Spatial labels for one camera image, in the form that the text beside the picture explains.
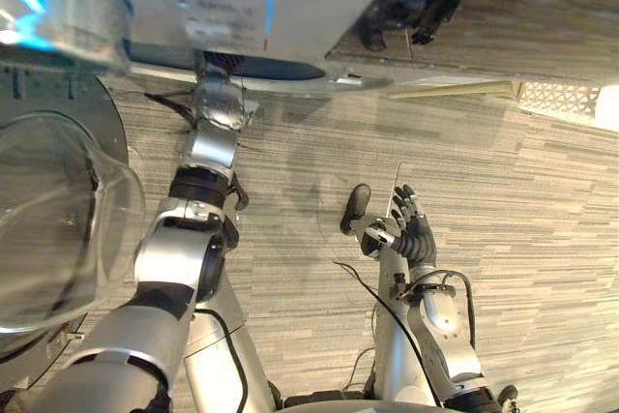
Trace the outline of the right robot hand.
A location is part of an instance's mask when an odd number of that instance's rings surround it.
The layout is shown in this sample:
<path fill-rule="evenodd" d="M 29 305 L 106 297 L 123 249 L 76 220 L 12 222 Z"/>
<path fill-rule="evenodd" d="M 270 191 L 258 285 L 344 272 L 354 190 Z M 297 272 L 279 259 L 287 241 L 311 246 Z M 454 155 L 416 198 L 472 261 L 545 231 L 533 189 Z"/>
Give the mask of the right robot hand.
<path fill-rule="evenodd" d="M 437 249 L 427 215 L 415 191 L 407 184 L 395 187 L 392 197 L 394 208 L 391 219 L 398 228 L 394 239 L 383 242 L 371 237 L 365 231 L 361 239 L 361 250 L 366 256 L 377 257 L 386 246 L 406 259 L 409 268 L 436 265 Z"/>

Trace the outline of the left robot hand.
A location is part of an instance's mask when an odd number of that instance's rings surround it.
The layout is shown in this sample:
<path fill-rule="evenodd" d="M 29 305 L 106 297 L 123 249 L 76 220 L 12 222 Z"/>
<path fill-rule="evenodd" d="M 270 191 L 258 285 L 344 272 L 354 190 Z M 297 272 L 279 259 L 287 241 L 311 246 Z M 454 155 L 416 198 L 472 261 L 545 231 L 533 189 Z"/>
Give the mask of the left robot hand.
<path fill-rule="evenodd" d="M 243 65 L 245 57 L 242 55 L 204 51 L 204 70 L 206 74 L 222 76 L 234 75 Z"/>

